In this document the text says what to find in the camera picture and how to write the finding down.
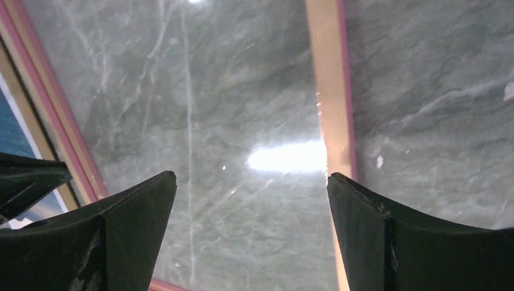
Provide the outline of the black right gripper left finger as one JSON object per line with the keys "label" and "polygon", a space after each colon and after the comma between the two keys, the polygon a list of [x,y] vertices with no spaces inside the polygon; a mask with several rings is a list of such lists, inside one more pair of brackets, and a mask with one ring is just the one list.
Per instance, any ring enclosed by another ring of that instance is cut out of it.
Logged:
{"label": "black right gripper left finger", "polygon": [[147,290],[176,175],[159,173],[76,210],[1,230],[2,290]]}

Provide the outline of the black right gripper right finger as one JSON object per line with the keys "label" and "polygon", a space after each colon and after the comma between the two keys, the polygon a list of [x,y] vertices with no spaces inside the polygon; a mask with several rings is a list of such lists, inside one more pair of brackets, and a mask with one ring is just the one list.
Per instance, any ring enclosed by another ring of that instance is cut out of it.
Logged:
{"label": "black right gripper right finger", "polygon": [[513,229],[437,218],[341,173],[330,208],[350,290],[512,290]]}

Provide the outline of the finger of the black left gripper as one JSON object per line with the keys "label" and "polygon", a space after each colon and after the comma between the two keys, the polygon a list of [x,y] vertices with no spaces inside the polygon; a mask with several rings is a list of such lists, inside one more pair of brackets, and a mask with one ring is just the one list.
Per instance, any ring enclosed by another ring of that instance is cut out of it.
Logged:
{"label": "finger of the black left gripper", "polygon": [[62,161],[1,153],[1,224],[22,215],[71,179]]}

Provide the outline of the sea and cloud photo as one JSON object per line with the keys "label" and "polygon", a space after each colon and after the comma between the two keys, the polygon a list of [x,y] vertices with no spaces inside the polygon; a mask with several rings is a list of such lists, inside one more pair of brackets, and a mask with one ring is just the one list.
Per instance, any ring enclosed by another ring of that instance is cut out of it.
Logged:
{"label": "sea and cloud photo", "polygon": [[[1,76],[1,152],[29,158],[42,158],[33,135],[17,105],[7,82]],[[20,229],[31,222],[50,218],[68,212],[60,190],[54,190],[25,213],[9,222],[2,222],[2,228]]]}

